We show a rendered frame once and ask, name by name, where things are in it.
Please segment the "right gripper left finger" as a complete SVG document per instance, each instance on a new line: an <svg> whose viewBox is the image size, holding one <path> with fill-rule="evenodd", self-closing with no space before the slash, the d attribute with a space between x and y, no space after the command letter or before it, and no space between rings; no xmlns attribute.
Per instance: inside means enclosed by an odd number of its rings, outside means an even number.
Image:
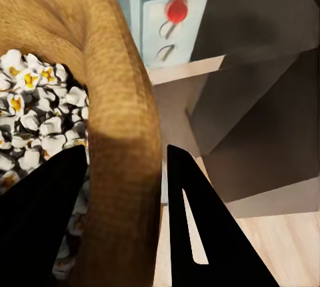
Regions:
<svg viewBox="0 0 320 287"><path fill-rule="evenodd" d="M46 287L87 172L83 144L0 194L0 287Z"/></svg>

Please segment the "popcorn bag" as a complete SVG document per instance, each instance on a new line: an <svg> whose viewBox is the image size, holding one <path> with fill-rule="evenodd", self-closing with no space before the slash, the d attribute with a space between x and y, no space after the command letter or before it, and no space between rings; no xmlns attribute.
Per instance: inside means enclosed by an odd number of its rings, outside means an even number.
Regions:
<svg viewBox="0 0 320 287"><path fill-rule="evenodd" d="M65 231L69 278L52 270L46 287L153 287L167 169L153 87L118 1L0 0L0 63L11 49L60 63L66 88L89 98L85 225Z"/></svg>

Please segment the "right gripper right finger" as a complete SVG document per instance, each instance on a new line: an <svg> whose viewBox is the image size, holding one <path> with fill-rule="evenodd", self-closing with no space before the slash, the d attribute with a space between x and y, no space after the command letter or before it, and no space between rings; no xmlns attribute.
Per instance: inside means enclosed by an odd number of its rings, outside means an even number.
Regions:
<svg viewBox="0 0 320 287"><path fill-rule="evenodd" d="M167 145L172 287L280 287L195 159ZM193 260L183 190L209 264Z"/></svg>

